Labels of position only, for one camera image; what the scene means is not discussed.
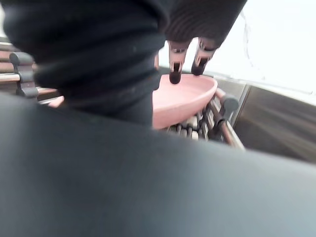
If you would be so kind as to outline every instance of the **black sleeve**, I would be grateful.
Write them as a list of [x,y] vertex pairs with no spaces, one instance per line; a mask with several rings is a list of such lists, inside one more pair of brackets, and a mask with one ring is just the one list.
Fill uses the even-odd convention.
[[[244,2],[1,1],[4,31],[34,57],[38,85],[58,89],[68,107],[148,125],[160,78],[154,56],[164,46],[164,32],[178,41],[206,32],[220,45]],[[186,34],[188,25],[193,30]]]

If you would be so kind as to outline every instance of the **pink bowl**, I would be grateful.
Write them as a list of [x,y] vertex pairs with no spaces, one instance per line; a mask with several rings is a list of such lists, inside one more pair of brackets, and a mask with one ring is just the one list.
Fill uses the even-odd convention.
[[153,126],[162,129],[189,119],[212,99],[217,81],[212,77],[183,74],[173,85],[162,75],[159,89],[153,93]]

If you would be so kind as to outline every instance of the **black cover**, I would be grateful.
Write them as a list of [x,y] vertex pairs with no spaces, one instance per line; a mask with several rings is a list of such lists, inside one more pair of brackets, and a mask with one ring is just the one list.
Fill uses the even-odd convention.
[[314,166],[0,95],[1,237],[315,237]]

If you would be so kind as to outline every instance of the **dish rack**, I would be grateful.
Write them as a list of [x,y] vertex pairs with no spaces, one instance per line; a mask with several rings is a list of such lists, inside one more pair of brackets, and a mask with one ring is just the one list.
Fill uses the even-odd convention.
[[[6,51],[11,73],[0,74],[0,82],[15,84],[15,94],[30,99],[39,99],[40,95],[50,95],[49,99],[39,101],[47,104],[56,96],[56,90],[37,87],[33,79],[34,61],[32,57],[23,52]],[[239,108],[238,100],[217,89],[214,97],[205,108],[185,122],[164,129],[168,133],[175,133],[192,139],[213,140],[225,142],[228,145],[244,149],[241,141],[229,123],[233,112]]]
[[239,108],[238,100],[217,89],[214,97],[195,116],[163,129],[181,137],[195,140],[213,140],[244,150],[244,146],[230,124],[233,112]]

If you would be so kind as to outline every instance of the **metal wall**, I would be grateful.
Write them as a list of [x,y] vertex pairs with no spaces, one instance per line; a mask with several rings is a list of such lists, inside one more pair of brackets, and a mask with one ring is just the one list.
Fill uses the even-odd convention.
[[250,86],[235,127],[245,147],[316,162],[316,107]]

